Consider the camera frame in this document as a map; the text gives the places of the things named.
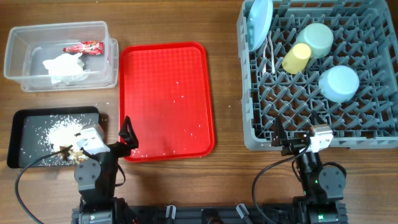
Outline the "white plastic fork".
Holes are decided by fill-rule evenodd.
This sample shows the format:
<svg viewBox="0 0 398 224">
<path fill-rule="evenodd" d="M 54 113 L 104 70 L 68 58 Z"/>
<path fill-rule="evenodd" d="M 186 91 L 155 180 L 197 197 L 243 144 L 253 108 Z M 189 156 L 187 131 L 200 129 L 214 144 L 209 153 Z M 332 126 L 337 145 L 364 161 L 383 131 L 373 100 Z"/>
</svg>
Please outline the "white plastic fork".
<svg viewBox="0 0 398 224">
<path fill-rule="evenodd" d="M 275 75 L 276 70 L 275 70 L 274 45 L 272 43 L 272 31 L 269 31 L 268 33 L 268 43 L 271 49 L 271 72 L 273 75 Z"/>
</svg>

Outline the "large light blue plate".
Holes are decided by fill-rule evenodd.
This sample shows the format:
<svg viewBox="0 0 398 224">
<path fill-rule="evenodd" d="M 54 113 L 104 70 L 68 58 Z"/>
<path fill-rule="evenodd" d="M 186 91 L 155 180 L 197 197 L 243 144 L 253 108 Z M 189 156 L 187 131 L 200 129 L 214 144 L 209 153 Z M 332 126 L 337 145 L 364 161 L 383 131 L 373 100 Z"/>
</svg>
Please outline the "large light blue plate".
<svg viewBox="0 0 398 224">
<path fill-rule="evenodd" d="M 255 0 L 248 15 L 249 51 L 257 50 L 265 41 L 273 16 L 272 0 Z"/>
</svg>

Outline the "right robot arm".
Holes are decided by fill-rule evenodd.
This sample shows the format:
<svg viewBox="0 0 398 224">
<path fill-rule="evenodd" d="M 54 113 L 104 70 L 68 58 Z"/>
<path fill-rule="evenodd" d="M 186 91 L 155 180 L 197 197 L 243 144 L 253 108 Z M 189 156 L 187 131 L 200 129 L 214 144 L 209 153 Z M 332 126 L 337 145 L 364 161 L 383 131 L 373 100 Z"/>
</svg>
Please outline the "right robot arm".
<svg viewBox="0 0 398 224">
<path fill-rule="evenodd" d="M 295 175 L 303 188 L 303 197 L 294 197 L 289 219 L 291 223 L 348 223 L 343 200 L 346 170 L 335 162 L 323 163 L 319 152 L 330 146 L 333 131 L 315 116 L 318 123 L 301 138 L 288 138 L 281 118 L 275 119 L 272 146 L 280 146 L 283 156 L 293 156 Z"/>
</svg>

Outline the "white plastic spoon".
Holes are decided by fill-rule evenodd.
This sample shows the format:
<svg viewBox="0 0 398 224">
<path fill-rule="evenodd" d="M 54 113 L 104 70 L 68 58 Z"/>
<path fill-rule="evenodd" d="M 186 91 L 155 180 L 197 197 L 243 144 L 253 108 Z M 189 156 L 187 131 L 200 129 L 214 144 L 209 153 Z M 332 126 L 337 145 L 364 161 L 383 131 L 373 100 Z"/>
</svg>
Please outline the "white plastic spoon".
<svg viewBox="0 0 398 224">
<path fill-rule="evenodd" d="M 267 57 L 266 57 L 266 50 L 267 50 L 267 46 L 268 46 L 268 41 L 265 40 L 264 41 L 264 51 L 263 51 L 263 59 L 264 59 L 264 66 L 262 68 L 262 76 L 266 74 L 266 67 L 267 67 Z"/>
</svg>

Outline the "small light blue bowl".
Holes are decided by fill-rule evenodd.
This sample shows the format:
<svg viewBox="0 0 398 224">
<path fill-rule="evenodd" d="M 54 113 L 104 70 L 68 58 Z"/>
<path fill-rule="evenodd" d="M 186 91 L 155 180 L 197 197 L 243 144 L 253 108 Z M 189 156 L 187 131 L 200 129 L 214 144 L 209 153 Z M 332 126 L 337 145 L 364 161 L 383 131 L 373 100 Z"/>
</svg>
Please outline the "small light blue bowl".
<svg viewBox="0 0 398 224">
<path fill-rule="evenodd" d="M 354 97 L 359 88 L 359 77 L 352 68 L 338 65 L 320 75 L 318 86 L 325 98 L 343 103 Z"/>
</svg>

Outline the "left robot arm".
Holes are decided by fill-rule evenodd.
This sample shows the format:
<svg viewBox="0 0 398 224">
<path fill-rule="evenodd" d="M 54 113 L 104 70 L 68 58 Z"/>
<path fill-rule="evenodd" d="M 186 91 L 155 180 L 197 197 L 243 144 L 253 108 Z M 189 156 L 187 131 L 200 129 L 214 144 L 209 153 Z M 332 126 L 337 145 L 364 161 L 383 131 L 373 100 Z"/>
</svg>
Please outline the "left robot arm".
<svg viewBox="0 0 398 224">
<path fill-rule="evenodd" d="M 118 160 L 131 155 L 139 147 L 130 117 L 126 116 L 119 131 L 121 142 L 104 143 L 100 125 L 86 126 L 75 134 L 77 146 L 87 156 L 74 172 L 81 195 L 79 207 L 72 210 L 71 222 L 84 223 L 138 223 L 137 215 L 123 198 L 114 196 L 118 172 L 123 173 Z"/>
</svg>

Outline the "mint green bowl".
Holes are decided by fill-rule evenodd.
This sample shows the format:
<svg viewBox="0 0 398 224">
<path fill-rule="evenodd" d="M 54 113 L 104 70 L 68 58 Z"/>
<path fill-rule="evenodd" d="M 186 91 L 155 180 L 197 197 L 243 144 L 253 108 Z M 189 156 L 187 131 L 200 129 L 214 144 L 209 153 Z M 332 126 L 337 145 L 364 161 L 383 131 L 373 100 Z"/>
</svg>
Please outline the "mint green bowl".
<svg viewBox="0 0 398 224">
<path fill-rule="evenodd" d="M 306 44 L 312 51 L 312 58 L 322 58 L 330 53 L 334 42 L 332 30 L 321 23 L 307 25 L 301 30 L 295 43 Z"/>
</svg>

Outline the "white napkin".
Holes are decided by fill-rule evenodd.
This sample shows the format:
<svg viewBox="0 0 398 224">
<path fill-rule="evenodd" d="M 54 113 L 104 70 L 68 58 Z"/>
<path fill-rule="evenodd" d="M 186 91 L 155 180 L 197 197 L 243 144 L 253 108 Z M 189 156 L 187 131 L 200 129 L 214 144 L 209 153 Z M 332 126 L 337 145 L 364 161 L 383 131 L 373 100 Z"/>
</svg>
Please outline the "white napkin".
<svg viewBox="0 0 398 224">
<path fill-rule="evenodd" d="M 55 59 L 43 61 L 44 67 L 48 70 L 53 85 L 71 82 L 79 82 L 88 78 L 90 70 L 84 70 L 85 63 L 80 59 L 82 53 L 62 54 Z"/>
</svg>

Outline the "yellow plastic cup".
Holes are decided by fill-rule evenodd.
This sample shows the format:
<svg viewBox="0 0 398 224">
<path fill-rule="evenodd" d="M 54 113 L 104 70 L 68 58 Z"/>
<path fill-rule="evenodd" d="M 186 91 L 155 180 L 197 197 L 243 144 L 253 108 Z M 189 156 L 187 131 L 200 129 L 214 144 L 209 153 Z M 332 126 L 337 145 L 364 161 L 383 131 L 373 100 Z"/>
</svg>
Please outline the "yellow plastic cup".
<svg viewBox="0 0 398 224">
<path fill-rule="evenodd" d="M 304 71 L 312 55 L 312 50 L 307 44 L 295 44 L 282 60 L 282 68 L 291 74 Z"/>
</svg>

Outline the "food scraps and rice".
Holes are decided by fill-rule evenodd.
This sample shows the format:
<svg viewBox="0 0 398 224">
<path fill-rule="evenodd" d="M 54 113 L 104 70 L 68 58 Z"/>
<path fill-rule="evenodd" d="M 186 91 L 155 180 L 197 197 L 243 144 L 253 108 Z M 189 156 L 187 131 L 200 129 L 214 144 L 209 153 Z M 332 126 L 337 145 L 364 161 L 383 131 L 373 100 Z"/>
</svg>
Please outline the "food scraps and rice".
<svg viewBox="0 0 398 224">
<path fill-rule="evenodd" d="M 61 154 L 44 159 L 36 166 L 69 166 L 87 160 L 75 142 L 75 134 L 84 126 L 96 124 L 99 114 L 55 114 L 29 116 L 22 125 L 22 139 L 19 146 L 19 166 L 57 152 L 61 147 L 72 146 L 70 155 L 64 159 Z"/>
</svg>

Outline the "red snack wrapper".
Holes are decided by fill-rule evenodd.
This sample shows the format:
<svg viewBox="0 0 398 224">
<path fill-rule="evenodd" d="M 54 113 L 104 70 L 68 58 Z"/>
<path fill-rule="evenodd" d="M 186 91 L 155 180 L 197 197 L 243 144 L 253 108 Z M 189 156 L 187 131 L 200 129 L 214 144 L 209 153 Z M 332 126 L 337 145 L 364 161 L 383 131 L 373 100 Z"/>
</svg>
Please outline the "red snack wrapper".
<svg viewBox="0 0 398 224">
<path fill-rule="evenodd" d="M 104 53 L 104 43 L 96 40 L 82 41 L 71 47 L 63 48 L 63 52 L 82 53 L 86 55 L 102 55 Z"/>
</svg>

